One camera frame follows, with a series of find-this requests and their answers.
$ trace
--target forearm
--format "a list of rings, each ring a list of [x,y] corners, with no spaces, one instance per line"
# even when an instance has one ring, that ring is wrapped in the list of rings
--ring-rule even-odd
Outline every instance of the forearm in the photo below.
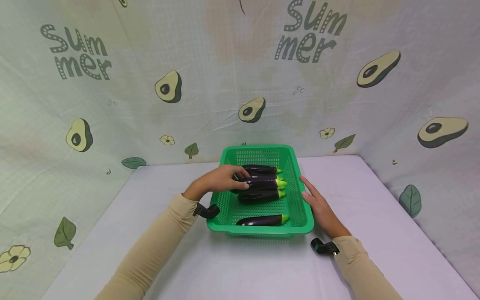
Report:
[[[96,300],[142,300],[156,275],[197,219],[197,202],[174,197],[168,209],[137,240]]]
[[[335,261],[350,285],[356,300],[401,300],[402,298],[380,272],[361,242],[353,236],[334,238],[340,249]]]

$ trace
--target flower illustration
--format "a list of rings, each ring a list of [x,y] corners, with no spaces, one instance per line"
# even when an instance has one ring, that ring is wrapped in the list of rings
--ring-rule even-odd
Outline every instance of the flower illustration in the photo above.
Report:
[[[24,245],[12,246],[10,250],[0,255],[0,273],[15,271],[30,255],[30,248]]]
[[[335,133],[335,128],[325,128],[323,130],[320,130],[320,137],[323,139],[328,139],[332,137],[332,135]]]
[[[171,145],[175,144],[175,140],[173,139],[173,136],[171,136],[171,135],[162,136],[160,138],[160,141],[167,146],[171,146]]]

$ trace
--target leaf illustration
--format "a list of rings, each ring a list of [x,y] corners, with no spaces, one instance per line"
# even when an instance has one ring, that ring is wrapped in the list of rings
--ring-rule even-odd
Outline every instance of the leaf illustration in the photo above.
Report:
[[[421,210],[421,197],[419,190],[414,185],[408,185],[398,199],[400,205],[410,215],[415,218]]]
[[[198,154],[197,143],[193,143],[190,146],[186,147],[185,148],[185,154],[188,155],[189,159],[191,159],[192,156],[197,155]]]
[[[350,146],[354,138],[355,138],[355,134],[352,134],[351,136],[347,136],[346,138],[336,142],[335,151],[333,153],[337,152],[339,149],[347,148],[348,146]]]
[[[121,164],[129,169],[137,169],[141,166],[146,166],[147,162],[141,157],[129,157],[121,161]]]
[[[55,232],[53,243],[57,247],[67,246],[68,249],[71,250],[73,248],[71,241],[76,232],[77,226],[75,226],[75,224],[70,222],[67,218],[63,217],[60,221],[57,232]]]
[[[241,4],[241,0],[240,0],[240,8],[241,8],[241,12],[242,12],[243,14],[245,14],[245,12],[243,11],[243,6],[242,6],[242,4]]]

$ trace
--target person's right hand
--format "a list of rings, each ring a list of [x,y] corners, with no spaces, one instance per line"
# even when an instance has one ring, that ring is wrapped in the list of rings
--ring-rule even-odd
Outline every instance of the person's right hand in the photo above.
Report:
[[[310,204],[315,221],[322,230],[331,239],[351,235],[348,229],[343,226],[336,217],[327,200],[318,192],[318,190],[305,177],[300,176],[300,180],[305,184],[311,195],[307,192],[302,193],[303,199]]]
[[[233,180],[233,175],[239,179],[250,177],[243,167],[221,165],[192,182],[182,195],[189,200],[200,201],[208,192],[246,190],[249,188],[247,183]]]

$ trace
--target white table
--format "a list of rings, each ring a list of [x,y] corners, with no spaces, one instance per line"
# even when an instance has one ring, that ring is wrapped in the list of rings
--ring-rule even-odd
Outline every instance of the white table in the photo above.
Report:
[[[466,283],[358,156],[299,158],[320,190],[404,299],[475,299]],[[148,166],[134,172],[43,300],[93,299],[173,195],[218,163]],[[208,206],[210,195],[201,203]],[[332,257],[290,240],[229,238],[199,218],[146,299],[353,299]]]

